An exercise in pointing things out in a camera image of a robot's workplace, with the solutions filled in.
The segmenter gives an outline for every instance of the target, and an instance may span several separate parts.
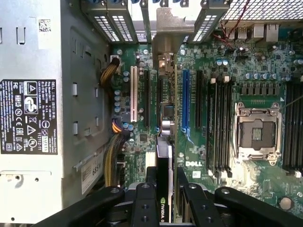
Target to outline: power supply unit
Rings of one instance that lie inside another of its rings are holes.
[[[0,4],[0,223],[36,223],[103,174],[110,115],[98,74],[109,49],[79,4]]]

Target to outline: power supply label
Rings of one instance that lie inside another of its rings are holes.
[[[56,80],[2,80],[0,116],[1,154],[58,154]]]

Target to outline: white sticker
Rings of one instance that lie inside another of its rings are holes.
[[[53,27],[51,19],[38,19],[38,48],[51,49],[53,47]]]
[[[94,183],[94,181],[102,175],[103,156],[104,154],[101,153],[98,156],[93,157],[81,168],[82,195]]]
[[[193,178],[201,178],[201,171],[193,171]]]

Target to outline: qr code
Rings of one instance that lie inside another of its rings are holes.
[[[39,20],[39,32],[51,32],[51,20]]]

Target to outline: ce mark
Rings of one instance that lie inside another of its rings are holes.
[[[17,121],[16,126],[22,126],[23,125],[21,117],[16,117],[16,121]]]

